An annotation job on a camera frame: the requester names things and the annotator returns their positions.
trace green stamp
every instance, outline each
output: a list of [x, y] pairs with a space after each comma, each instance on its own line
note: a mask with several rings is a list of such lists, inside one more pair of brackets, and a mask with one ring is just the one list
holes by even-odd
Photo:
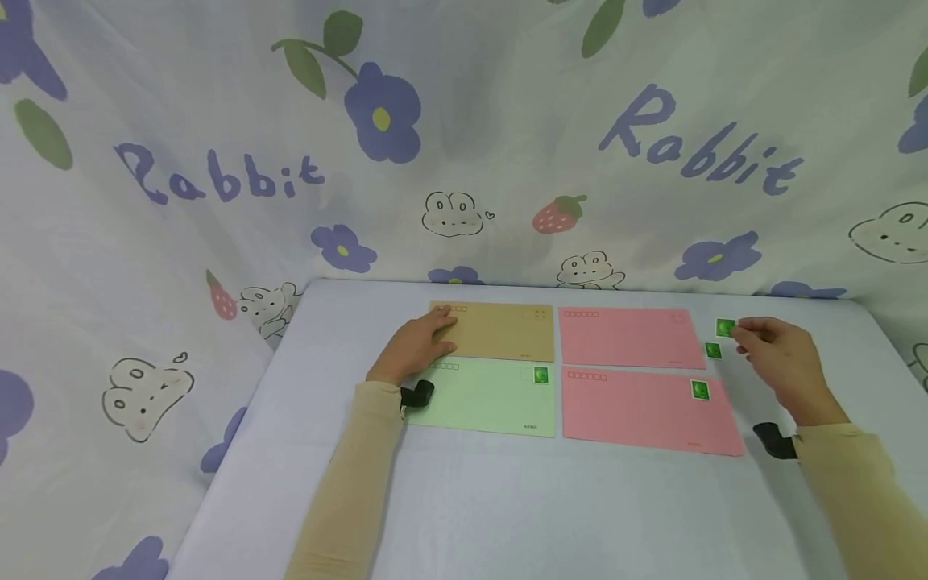
[[690, 387], [693, 390], [694, 399], [702, 399], [703, 401], [711, 401], [712, 395], [709, 394], [709, 383], [704, 380], [691, 380]]
[[535, 384], [548, 384], [548, 367], [535, 367]]
[[731, 318], [715, 319], [715, 335], [731, 338], [731, 329], [738, 325], [738, 321]]
[[705, 344], [705, 355], [709, 358], [722, 358], [722, 346], [718, 342], [707, 342]]

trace table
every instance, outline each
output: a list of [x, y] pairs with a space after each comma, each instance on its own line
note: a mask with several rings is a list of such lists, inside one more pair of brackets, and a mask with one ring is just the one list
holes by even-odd
[[[282, 577], [353, 385], [393, 331], [429, 300], [688, 308], [703, 342], [713, 340], [717, 317], [778, 316], [799, 324], [816, 339], [845, 410], [882, 436], [899, 481], [928, 512], [928, 396], [856, 303], [317, 280], [169, 580]], [[770, 457], [752, 432], [756, 423], [777, 421], [792, 434], [792, 421], [735, 354], [734, 342], [716, 342], [724, 358], [710, 360], [708, 370], [726, 385], [743, 457], [564, 439], [560, 397], [554, 440], [408, 426], [372, 579], [845, 578], [798, 465]], [[557, 344], [558, 365], [560, 350]]]

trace fabric backdrop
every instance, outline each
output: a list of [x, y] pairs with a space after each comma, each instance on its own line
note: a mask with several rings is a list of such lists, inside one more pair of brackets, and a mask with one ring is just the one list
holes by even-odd
[[919, 0], [0, 0], [0, 575], [162, 578], [314, 277], [857, 300], [928, 380], [926, 46]]

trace green leaf print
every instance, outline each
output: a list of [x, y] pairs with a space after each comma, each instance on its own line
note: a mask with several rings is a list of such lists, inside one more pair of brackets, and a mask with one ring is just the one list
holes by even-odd
[[598, 53], [612, 38], [612, 33], [622, 21], [625, 0], [606, 0], [599, 7], [590, 21], [583, 37], [583, 58], [590, 58]]
[[284, 41], [284, 57], [293, 78], [319, 98], [326, 98], [326, 79], [316, 56], [299, 41]]
[[55, 167], [68, 171], [74, 164], [71, 146], [52, 116], [29, 98], [17, 102], [13, 110], [35, 152]]
[[928, 48], [915, 61], [912, 77], [909, 79], [909, 96], [915, 97], [928, 86]]
[[345, 10], [332, 12], [322, 29], [322, 45], [333, 57], [343, 57], [357, 47], [364, 21]]

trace light green envelope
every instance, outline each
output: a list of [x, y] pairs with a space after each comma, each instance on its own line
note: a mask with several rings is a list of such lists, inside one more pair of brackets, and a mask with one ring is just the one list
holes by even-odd
[[554, 437], [554, 365], [447, 356], [416, 377], [435, 385], [429, 406], [406, 410], [413, 425]]

